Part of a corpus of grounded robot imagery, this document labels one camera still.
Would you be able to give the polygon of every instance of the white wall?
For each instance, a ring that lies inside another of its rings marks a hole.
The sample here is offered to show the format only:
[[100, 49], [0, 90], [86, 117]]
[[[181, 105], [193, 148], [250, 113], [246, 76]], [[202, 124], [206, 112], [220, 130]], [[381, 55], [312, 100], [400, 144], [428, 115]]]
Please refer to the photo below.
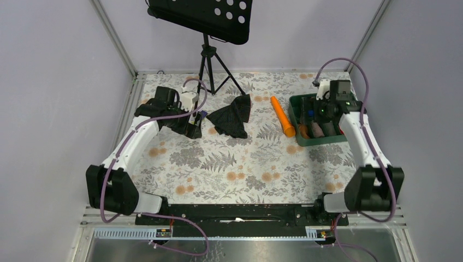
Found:
[[[201, 33], [149, 16], [143, 0], [101, 2], [137, 70], [199, 70]], [[249, 41], [211, 45], [230, 69], [317, 70], [331, 58], [354, 54], [380, 3], [254, 0]], [[218, 63], [213, 66], [219, 69]]]
[[130, 76], [89, 1], [0, 2], [0, 261], [64, 261]]
[[372, 129], [405, 172], [399, 201], [419, 261], [461, 260], [462, 10], [457, 0], [393, 1], [359, 61]]

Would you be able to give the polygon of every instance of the music stand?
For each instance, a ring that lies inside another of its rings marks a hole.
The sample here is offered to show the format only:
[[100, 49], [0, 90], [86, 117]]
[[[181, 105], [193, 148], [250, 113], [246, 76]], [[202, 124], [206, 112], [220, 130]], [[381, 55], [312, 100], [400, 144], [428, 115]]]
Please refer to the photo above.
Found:
[[[251, 5], [252, 0], [149, 0], [148, 14], [203, 33], [204, 44], [199, 79], [203, 79], [207, 61], [211, 86], [209, 92], [217, 93], [225, 82], [231, 79], [244, 95], [245, 92], [217, 54], [217, 48], [209, 45], [209, 36], [236, 45], [246, 43], [249, 40]], [[214, 88], [212, 75], [211, 58], [213, 57], [217, 58], [228, 74], [217, 89]]]

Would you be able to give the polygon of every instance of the black cloth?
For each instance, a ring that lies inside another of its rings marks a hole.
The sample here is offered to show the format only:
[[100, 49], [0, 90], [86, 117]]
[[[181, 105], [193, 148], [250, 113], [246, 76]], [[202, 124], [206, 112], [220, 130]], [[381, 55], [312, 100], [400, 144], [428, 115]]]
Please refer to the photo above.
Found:
[[243, 123], [249, 122], [251, 114], [251, 97], [249, 94], [236, 97], [230, 105], [220, 108], [206, 116], [219, 134], [232, 138], [247, 138]]

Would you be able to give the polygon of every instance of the orange tube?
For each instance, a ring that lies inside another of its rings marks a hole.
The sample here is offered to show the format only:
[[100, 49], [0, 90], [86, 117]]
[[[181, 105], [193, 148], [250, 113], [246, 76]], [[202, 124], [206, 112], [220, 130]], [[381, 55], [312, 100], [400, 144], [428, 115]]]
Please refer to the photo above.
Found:
[[293, 125], [290, 123], [290, 121], [284, 114], [284, 111], [281, 108], [280, 102], [278, 102], [276, 97], [271, 97], [270, 102], [272, 103], [272, 106], [274, 107], [276, 116], [278, 116], [278, 119], [280, 120], [281, 126], [283, 127], [284, 134], [289, 138], [292, 138], [293, 136], [295, 136], [296, 130], [294, 130]]

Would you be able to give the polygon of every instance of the floor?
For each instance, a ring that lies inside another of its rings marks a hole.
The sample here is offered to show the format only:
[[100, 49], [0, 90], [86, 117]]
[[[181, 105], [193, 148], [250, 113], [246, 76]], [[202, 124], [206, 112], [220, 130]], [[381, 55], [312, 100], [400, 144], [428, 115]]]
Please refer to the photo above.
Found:
[[[219, 135], [203, 121], [201, 139], [190, 140], [167, 128], [149, 143], [132, 179], [143, 192], [176, 204], [311, 203], [321, 192], [341, 192], [355, 172], [347, 142], [300, 147], [287, 138], [270, 104], [275, 96], [287, 112], [289, 98], [316, 93], [312, 73], [240, 73], [238, 83], [252, 98], [248, 139]], [[157, 86], [177, 88], [194, 74], [148, 75], [140, 103]], [[218, 86], [225, 74], [215, 74]], [[348, 73], [320, 77], [349, 79]], [[195, 82], [188, 83], [195, 89]], [[239, 96], [229, 80], [203, 107], [214, 112]]]

